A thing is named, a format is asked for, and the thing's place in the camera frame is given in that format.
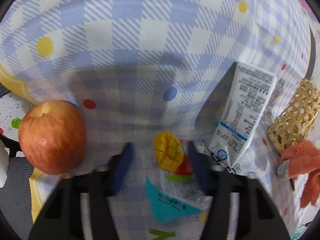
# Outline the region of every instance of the blue circular logo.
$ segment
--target blue circular logo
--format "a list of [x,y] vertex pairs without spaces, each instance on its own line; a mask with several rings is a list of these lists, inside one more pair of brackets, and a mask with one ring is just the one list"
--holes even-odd
[[217,151],[217,155],[218,155],[219,159],[222,161],[225,161],[228,158],[228,153],[222,149]]

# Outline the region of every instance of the white object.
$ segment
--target white object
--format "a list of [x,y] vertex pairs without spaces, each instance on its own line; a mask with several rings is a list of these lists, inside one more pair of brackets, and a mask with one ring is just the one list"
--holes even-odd
[[229,98],[209,149],[233,167],[246,152],[276,84],[276,75],[238,62]]
[[9,155],[4,143],[0,140],[0,188],[4,186],[8,177]]

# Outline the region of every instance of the green dot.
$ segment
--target green dot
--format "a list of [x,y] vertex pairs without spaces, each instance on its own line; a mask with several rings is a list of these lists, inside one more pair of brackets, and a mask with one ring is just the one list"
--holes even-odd
[[18,129],[20,122],[21,122],[21,119],[15,118],[11,121],[11,125],[13,128]]

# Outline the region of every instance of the wicker basket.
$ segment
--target wicker basket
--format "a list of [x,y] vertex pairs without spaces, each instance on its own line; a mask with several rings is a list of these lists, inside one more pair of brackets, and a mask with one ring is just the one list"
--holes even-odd
[[319,110],[320,91],[303,79],[289,105],[268,128],[268,135],[280,155],[308,136]]

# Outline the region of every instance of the green leaf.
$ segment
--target green leaf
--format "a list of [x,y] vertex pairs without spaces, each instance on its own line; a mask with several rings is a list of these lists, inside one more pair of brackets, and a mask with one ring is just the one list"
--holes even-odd
[[191,179],[191,175],[167,175],[165,176],[168,180],[171,180],[173,182],[186,182],[187,180]]

